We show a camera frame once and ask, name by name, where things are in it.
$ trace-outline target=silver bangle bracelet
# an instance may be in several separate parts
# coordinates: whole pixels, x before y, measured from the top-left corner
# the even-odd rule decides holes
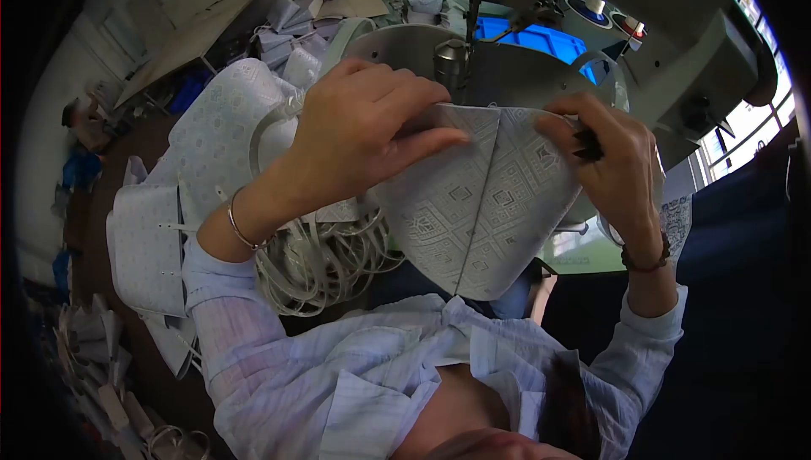
[[[228,222],[230,222],[231,227],[234,228],[234,233],[237,235],[237,238],[245,245],[248,245],[251,251],[256,252],[259,249],[264,249],[268,247],[270,245],[270,242],[273,242],[273,237],[270,237],[265,242],[253,243],[250,242],[247,238],[245,238],[239,231],[237,223],[234,222],[234,212],[232,211],[232,208],[234,207],[234,198],[237,197],[239,191],[242,191],[242,188],[239,188],[236,191],[234,191],[234,194],[231,195],[231,200],[228,202]]]

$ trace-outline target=person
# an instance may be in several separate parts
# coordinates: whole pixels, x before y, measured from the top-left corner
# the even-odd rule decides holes
[[[90,152],[103,155],[112,136],[105,129],[104,118],[98,112],[98,100],[92,93],[87,97],[90,103],[82,107],[80,99],[69,102],[62,111],[62,125],[68,128],[76,139]]]
[[[188,239],[188,313],[215,428],[237,457],[627,454],[682,335],[687,290],[662,265],[654,138],[591,95],[559,98],[547,109],[592,128],[599,161],[573,156],[577,139],[562,119],[545,116],[536,125],[620,233],[632,269],[614,338],[590,366],[531,319],[489,319],[459,297],[413,296],[287,337],[256,292],[254,244],[291,219],[467,143],[454,128],[394,138],[405,121],[449,100],[443,86],[411,71],[340,62],[308,91],[289,150]]]

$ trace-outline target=light blue shirt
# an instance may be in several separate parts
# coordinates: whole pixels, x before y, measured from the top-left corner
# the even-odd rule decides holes
[[[532,320],[490,320],[436,294],[287,337],[256,291],[253,262],[218,261],[196,239],[183,279],[214,426],[238,458],[386,458],[439,386],[436,367],[458,360],[501,395],[511,430],[537,440],[544,369],[555,353],[579,363]],[[683,333],[687,288],[678,294],[672,311],[646,319],[631,312],[626,292],[608,348],[580,364],[602,458],[628,453],[659,392]]]

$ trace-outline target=hair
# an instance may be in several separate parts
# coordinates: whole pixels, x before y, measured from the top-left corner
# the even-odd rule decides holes
[[[76,112],[76,106],[79,103],[79,99],[76,98],[73,101],[67,103],[65,108],[62,110],[62,125],[65,128],[69,128],[73,125],[73,114]]]
[[[538,417],[538,440],[582,460],[597,460],[601,442],[599,425],[585,400],[578,367],[571,367],[556,355],[552,358],[552,368],[544,375],[547,388]]]

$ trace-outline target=shirt sleeve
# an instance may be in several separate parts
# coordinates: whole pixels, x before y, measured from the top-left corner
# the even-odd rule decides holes
[[[253,259],[227,263],[190,237],[185,246],[186,309],[197,327],[206,389],[218,406],[239,389],[245,376],[286,363],[273,344],[285,329],[256,290]]]
[[[646,318],[631,311],[626,290],[614,337],[584,374],[603,440],[611,443],[610,450],[620,453],[617,457],[627,453],[637,425],[659,394],[675,344],[684,334],[681,319],[687,287],[677,286],[676,293],[678,302],[669,313]]]

